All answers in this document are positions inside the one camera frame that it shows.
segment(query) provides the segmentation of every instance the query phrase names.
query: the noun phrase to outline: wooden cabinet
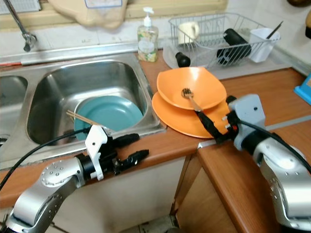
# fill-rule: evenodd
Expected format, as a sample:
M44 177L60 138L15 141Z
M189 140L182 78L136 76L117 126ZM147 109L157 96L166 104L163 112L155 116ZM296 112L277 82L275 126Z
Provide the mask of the wooden cabinet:
M187 233L237 232L196 155L187 165L174 210L180 228Z

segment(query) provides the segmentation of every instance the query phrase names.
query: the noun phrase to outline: cabinet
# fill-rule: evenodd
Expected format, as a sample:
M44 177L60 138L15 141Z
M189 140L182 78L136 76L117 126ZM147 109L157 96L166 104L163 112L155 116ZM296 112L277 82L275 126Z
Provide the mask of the cabinet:
M185 158L76 190L54 218L70 233L118 233L170 213Z
M189 161L174 206L179 226L187 233L237 232L196 155Z

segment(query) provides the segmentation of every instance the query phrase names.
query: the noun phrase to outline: white cup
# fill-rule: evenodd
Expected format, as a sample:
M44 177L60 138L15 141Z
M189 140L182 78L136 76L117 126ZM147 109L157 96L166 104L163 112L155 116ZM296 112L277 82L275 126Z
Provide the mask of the white cup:
M274 45L281 38L279 32L275 32L270 39L266 37L273 31L271 28L258 28L251 30L249 43L257 43L252 46L252 53L249 58L256 63L264 62L271 53Z
M186 44L191 43L198 38L200 33L200 27L198 22L186 22L178 26L178 43Z

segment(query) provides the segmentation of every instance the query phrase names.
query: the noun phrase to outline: sink basin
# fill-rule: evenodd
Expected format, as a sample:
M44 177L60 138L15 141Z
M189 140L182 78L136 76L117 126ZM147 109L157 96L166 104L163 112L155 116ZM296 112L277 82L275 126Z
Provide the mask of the sink basin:
M0 77L0 146L9 138L20 115L27 81L18 76Z
M74 111L84 100L105 95L124 97L133 102L143 115L147 112L147 99L128 64L100 61L62 67L51 72L35 91L27 127L30 138L43 144L73 131L73 122L66 115L66 110ZM60 143L69 143L74 139Z
M12 166L39 144L73 131L73 122L66 111L74 111L83 101L94 97L126 98L143 115L136 125L113 132L114 138L128 133L144 136L165 131L152 109L150 85L133 54L23 67L1 75L0 85L9 86L3 86L2 93L10 100L0 105L1 114L5 116L0 115L0 129L5 129L3 132L11 136L0 147L0 169ZM85 148L84 141L67 138L45 146L24 163L76 153Z

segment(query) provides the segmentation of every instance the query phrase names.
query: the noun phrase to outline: white mug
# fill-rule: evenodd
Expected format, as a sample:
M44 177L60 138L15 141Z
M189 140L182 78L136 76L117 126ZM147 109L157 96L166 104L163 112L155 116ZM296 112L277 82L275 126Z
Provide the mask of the white mug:
M200 33L200 27L198 22L186 22L178 26L178 43L185 44L191 43L198 38Z

